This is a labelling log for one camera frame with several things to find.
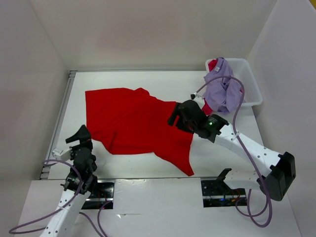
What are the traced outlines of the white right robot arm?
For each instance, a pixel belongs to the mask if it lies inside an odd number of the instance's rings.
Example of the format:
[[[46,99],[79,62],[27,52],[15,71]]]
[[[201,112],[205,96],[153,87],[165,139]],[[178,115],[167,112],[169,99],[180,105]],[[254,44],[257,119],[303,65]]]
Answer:
[[[207,116],[194,100],[176,103],[168,125],[197,134],[256,165],[250,172],[224,169],[218,178],[230,189],[261,190],[270,199],[281,201],[296,177],[291,153],[280,154],[260,145],[219,115]]]

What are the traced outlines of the red t shirt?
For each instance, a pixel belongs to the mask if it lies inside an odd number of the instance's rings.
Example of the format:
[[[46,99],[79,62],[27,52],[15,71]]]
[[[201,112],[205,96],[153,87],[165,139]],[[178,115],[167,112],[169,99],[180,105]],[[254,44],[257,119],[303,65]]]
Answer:
[[[85,92],[86,126],[93,140],[112,155],[154,153],[188,176],[193,135],[169,126],[176,103],[153,97],[143,88]]]

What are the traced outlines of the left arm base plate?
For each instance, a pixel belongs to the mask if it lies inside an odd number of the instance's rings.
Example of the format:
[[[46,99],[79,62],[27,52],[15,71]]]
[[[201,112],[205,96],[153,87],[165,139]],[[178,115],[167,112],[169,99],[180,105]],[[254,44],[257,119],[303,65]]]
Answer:
[[[103,204],[103,209],[113,209],[115,180],[101,179],[97,181],[97,185],[89,198],[86,199],[82,210],[97,210]]]

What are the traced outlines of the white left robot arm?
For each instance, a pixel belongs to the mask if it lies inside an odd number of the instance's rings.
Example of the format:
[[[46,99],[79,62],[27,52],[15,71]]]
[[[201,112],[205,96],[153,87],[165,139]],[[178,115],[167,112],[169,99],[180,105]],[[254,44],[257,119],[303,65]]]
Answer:
[[[53,160],[47,162],[48,165],[58,162],[66,164],[70,167],[70,172],[63,184],[56,211],[50,216],[42,237],[67,237],[86,199],[93,193],[97,184],[97,177],[94,175],[97,169],[96,156],[92,154],[91,134],[85,125],[66,139],[67,144],[75,141],[79,144],[66,150],[54,149]]]

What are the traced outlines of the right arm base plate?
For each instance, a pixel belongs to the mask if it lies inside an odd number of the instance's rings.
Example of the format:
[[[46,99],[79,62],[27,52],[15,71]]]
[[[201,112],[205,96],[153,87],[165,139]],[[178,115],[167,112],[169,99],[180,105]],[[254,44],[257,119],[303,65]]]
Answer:
[[[245,189],[231,189],[223,181],[201,179],[204,208],[247,206]]]

